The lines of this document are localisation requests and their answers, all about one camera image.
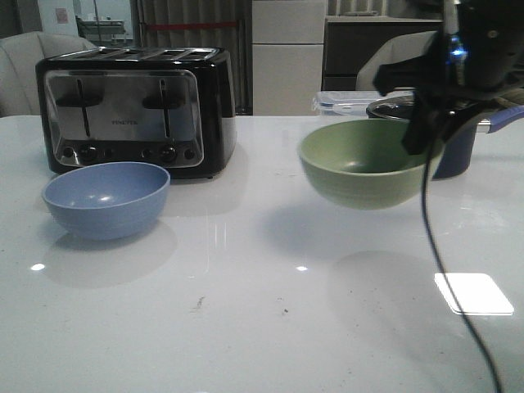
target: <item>green bowl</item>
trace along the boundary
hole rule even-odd
[[[426,153],[409,155],[402,146],[403,120],[366,119],[332,124],[301,142],[299,156],[317,192],[354,209],[385,209],[420,192]],[[444,144],[431,158],[432,176]]]

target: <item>toaster lever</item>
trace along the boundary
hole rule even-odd
[[[142,100],[142,106],[146,109],[158,109],[163,112],[164,115],[164,129],[165,137],[169,138],[170,126],[169,126],[169,110],[178,109],[186,103],[183,97],[173,95],[170,96],[165,86],[165,80],[160,80],[160,94],[146,97]]]
[[[181,97],[167,97],[164,94],[146,97],[142,100],[142,106],[146,109],[177,109],[185,103]]]
[[[56,100],[58,106],[66,108],[87,108],[98,105],[100,102],[102,102],[102,97],[100,96],[80,97],[76,94],[66,95]]]

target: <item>black toaster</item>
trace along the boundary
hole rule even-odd
[[[107,48],[36,66],[52,171],[145,161],[172,178],[210,178],[237,133],[228,51],[216,47]]]

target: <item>wall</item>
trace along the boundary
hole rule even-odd
[[[73,0],[38,0],[38,9],[45,33],[79,35]]]

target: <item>white table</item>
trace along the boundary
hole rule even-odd
[[[0,391],[492,391],[418,198],[350,210],[307,183],[297,143],[336,120],[238,117],[220,176],[175,181],[151,232],[88,242],[40,199],[40,119],[0,119]],[[429,196],[449,271],[488,274],[514,307],[472,317],[507,392],[524,390],[523,129],[478,135]]]

